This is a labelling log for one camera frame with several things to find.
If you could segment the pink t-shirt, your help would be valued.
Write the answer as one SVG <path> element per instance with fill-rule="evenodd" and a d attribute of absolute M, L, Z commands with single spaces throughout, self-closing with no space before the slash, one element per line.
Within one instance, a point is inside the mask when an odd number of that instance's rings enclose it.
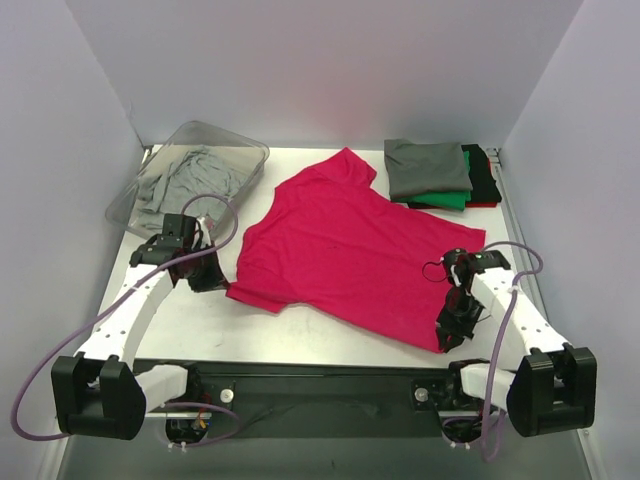
<path fill-rule="evenodd" d="M 424 264 L 486 234 L 410 210 L 372 188 L 376 171 L 344 148 L 275 189 L 243 236 L 226 295 L 273 314 L 309 305 L 356 327 L 430 352 L 448 288 Z"/>

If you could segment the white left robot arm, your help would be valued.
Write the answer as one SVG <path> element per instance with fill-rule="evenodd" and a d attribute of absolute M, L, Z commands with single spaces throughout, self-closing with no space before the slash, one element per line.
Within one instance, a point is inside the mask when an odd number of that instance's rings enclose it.
<path fill-rule="evenodd" d="M 112 312 L 74 355 L 60 356 L 52 366 L 63 433 L 131 440 L 147 413 L 167 403 L 182 412 L 200 404 L 203 387 L 193 366 L 160 363 L 140 374 L 133 371 L 151 320 L 181 280 L 195 293 L 224 288 L 216 251 L 158 253 L 146 246 L 131 255 Z"/>

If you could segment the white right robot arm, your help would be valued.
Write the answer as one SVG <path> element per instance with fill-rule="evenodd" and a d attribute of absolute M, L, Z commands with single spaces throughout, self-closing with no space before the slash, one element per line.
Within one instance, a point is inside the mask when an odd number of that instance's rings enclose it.
<path fill-rule="evenodd" d="M 544 318 L 497 251 L 454 250 L 442 260 L 451 288 L 437 321 L 440 348 L 448 352 L 473 336 L 483 312 L 498 321 L 496 341 L 513 340 L 522 358 L 515 371 L 498 367 L 499 354 L 471 360 L 443 383 L 448 404 L 465 408 L 476 399 L 507 413 L 514 429 L 533 437 L 593 425 L 597 361 L 573 346 Z"/>

